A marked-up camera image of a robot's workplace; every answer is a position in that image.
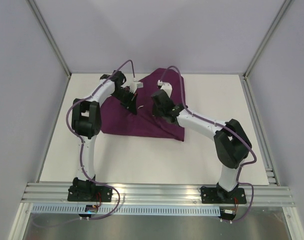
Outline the purple cloth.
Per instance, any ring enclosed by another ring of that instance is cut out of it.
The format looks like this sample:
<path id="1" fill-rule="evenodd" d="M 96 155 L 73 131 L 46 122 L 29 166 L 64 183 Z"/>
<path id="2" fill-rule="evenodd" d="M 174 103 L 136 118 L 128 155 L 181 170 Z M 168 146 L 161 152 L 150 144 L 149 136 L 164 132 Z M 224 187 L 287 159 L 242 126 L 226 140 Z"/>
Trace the purple cloth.
<path id="1" fill-rule="evenodd" d="M 157 81 L 161 79 L 164 72 L 164 68 L 158 68 L 140 80 L 143 88 L 136 91 L 136 115 L 125 109 L 116 98 L 108 97 L 100 107 L 101 131 L 112 135 L 175 139 L 183 142 L 184 128 L 152 115 L 151 96 L 158 90 Z"/>

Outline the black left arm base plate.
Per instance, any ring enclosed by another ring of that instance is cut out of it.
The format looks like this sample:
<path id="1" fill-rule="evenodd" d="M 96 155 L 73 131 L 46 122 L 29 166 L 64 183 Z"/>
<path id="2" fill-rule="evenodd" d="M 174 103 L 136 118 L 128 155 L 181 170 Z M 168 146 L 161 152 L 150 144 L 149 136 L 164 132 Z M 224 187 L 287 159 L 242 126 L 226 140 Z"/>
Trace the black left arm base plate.
<path id="1" fill-rule="evenodd" d="M 111 202 L 112 189 L 75 178 L 68 189 L 68 202 Z"/>

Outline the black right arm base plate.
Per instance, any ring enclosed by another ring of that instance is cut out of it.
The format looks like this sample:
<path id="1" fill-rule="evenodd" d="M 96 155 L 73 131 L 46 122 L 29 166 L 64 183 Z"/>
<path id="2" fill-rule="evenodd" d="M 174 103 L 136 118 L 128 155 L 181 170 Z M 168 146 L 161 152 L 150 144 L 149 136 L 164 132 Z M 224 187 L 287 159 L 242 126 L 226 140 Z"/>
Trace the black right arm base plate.
<path id="1" fill-rule="evenodd" d="M 246 194 L 243 188 L 236 186 L 232 191 L 226 191 L 220 186 L 200 187 L 203 204 L 246 204 Z"/>

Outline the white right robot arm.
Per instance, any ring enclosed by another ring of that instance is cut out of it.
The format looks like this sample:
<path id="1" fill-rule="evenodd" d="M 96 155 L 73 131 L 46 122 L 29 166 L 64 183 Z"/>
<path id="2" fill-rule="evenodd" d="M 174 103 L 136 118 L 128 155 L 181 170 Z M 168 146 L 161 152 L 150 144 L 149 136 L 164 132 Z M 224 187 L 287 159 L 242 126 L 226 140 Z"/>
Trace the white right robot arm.
<path id="1" fill-rule="evenodd" d="M 252 144 L 240 123 L 235 119 L 223 122 L 206 118 L 188 109 L 184 103 L 174 104 L 162 89 L 152 94 L 151 98 L 157 116 L 170 124 L 196 131 L 214 142 L 218 160 L 222 164 L 217 196 L 224 203 L 232 200 L 239 185 L 241 164 L 252 150 Z"/>

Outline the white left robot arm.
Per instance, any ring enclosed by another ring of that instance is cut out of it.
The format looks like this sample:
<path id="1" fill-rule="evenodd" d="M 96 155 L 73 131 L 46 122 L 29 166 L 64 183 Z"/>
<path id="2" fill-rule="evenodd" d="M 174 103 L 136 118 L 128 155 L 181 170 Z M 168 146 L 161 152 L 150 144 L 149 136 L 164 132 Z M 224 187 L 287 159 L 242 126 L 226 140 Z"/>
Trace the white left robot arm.
<path id="1" fill-rule="evenodd" d="M 114 71 L 112 75 L 101 76 L 99 86 L 94 92 L 83 99 L 75 99 L 66 114 L 68 129 L 80 139 L 79 167 L 76 172 L 78 180 L 95 180 L 94 148 L 96 137 L 101 131 L 101 106 L 108 97 L 120 101 L 121 106 L 130 113 L 137 114 L 137 90 L 143 83 L 131 80 L 125 85 L 126 76 L 121 71 Z"/>

